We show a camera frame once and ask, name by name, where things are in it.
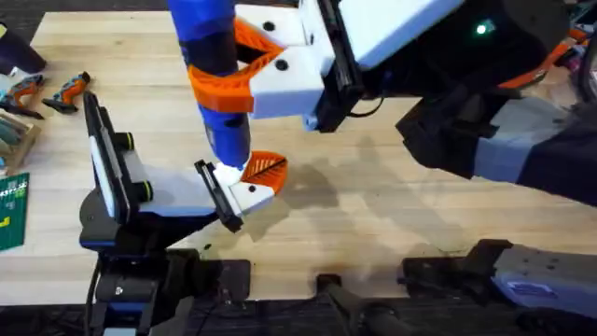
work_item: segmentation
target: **led light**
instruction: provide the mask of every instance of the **led light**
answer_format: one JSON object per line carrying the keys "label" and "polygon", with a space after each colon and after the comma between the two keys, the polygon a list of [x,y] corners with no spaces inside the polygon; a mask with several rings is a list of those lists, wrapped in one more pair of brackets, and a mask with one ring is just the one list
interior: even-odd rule
{"label": "led light", "polygon": [[479,35],[483,35],[487,33],[487,26],[485,26],[484,24],[480,24],[477,26],[477,34]]}

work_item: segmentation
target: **black stand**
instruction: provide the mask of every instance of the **black stand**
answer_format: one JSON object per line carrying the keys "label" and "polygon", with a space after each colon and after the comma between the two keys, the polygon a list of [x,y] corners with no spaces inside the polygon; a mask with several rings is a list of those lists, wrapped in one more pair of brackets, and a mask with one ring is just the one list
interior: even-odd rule
{"label": "black stand", "polygon": [[90,286],[96,299],[90,312],[93,336],[108,336],[114,329],[131,329],[131,335],[183,335],[195,298],[231,302],[249,296],[247,260],[201,260],[194,249],[166,249],[215,221],[216,215],[139,213],[131,223],[119,225],[107,214],[101,192],[94,190],[81,205],[80,218],[81,244],[98,251],[97,276]]}

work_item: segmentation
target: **cable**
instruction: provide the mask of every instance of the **cable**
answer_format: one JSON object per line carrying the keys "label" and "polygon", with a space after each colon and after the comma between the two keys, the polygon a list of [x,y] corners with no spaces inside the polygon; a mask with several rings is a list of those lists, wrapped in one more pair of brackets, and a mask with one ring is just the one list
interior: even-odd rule
{"label": "cable", "polygon": [[91,336],[91,302],[93,301],[93,294],[95,293],[95,286],[97,285],[97,279],[100,276],[100,256],[95,261],[95,269],[91,276],[90,288],[87,291],[87,300],[85,301],[85,313],[83,315],[83,331],[85,336]]}
{"label": "cable", "polygon": [[366,117],[371,117],[375,114],[375,112],[377,112],[380,107],[382,107],[383,105],[383,100],[385,99],[385,97],[382,97],[382,99],[380,100],[380,103],[377,105],[377,107],[373,108],[372,110],[370,110],[367,113],[353,113],[353,112],[349,112],[346,117],[350,117],[350,118],[366,118]]}
{"label": "cable", "polygon": [[217,307],[217,303],[214,303],[212,308],[210,308],[209,311],[207,312],[207,314],[205,314],[205,317],[203,318],[201,324],[199,325],[199,328],[197,329],[197,333],[195,333],[195,336],[199,336],[201,334],[201,331],[203,330],[203,327],[205,326],[207,319],[209,318],[209,316],[212,314],[212,312],[214,311],[214,309],[216,307]]}
{"label": "cable", "polygon": [[[308,305],[310,303],[313,303],[315,301],[317,301],[317,296],[311,298],[311,299],[307,299],[307,300],[303,300],[303,301],[299,301],[297,303],[292,303],[292,304],[288,304],[286,307],[283,307],[282,309],[277,309],[273,314],[271,315],[278,315],[280,313],[285,313],[287,311],[290,310],[294,310],[297,308],[300,308],[302,306]],[[202,312],[203,314],[207,315],[210,314],[209,311],[204,311],[202,309],[198,309],[200,312]],[[215,317],[215,318],[219,318],[219,319],[244,319],[244,318],[257,318],[257,314],[238,314],[238,315],[222,315],[222,314],[210,314],[211,316]]]}

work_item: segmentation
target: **gray floor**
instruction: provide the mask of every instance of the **gray floor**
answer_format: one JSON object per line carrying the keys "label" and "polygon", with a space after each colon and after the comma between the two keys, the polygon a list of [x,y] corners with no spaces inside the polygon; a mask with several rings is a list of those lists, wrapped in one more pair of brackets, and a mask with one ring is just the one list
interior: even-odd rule
{"label": "gray floor", "polygon": [[[253,0],[245,3],[294,4],[295,1]],[[27,40],[46,11],[163,10],[165,0],[0,0],[0,21]],[[418,326],[441,330],[445,335],[517,335],[514,315],[503,306],[479,308],[468,301],[392,301],[398,311]],[[195,335],[211,303],[197,302],[188,324]],[[201,335],[341,335],[334,312],[326,302],[266,302],[263,314],[255,305],[218,307]],[[0,307],[0,335],[82,335],[81,306]]]}

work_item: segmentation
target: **light wood surface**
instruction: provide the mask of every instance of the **light wood surface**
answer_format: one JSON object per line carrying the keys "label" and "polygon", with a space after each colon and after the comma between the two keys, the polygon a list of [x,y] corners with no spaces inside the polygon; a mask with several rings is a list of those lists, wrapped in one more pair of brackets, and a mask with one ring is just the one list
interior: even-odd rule
{"label": "light wood surface", "polygon": [[[48,13],[33,45],[49,62],[42,95],[88,71],[144,163],[192,170],[214,160],[168,13]],[[595,209],[419,166],[394,128],[414,103],[387,101],[335,134],[305,133],[296,118],[253,122],[253,148],[289,159],[284,191],[239,234],[216,223],[179,245],[210,243],[208,258],[251,260],[254,299],[307,298],[314,277],[329,272],[360,294],[403,295],[395,279],[404,257],[463,255],[481,238],[597,254]],[[49,119],[25,163],[26,244],[0,254],[0,305],[81,303],[94,262],[78,245],[78,208],[93,187],[84,117],[34,108]]]}

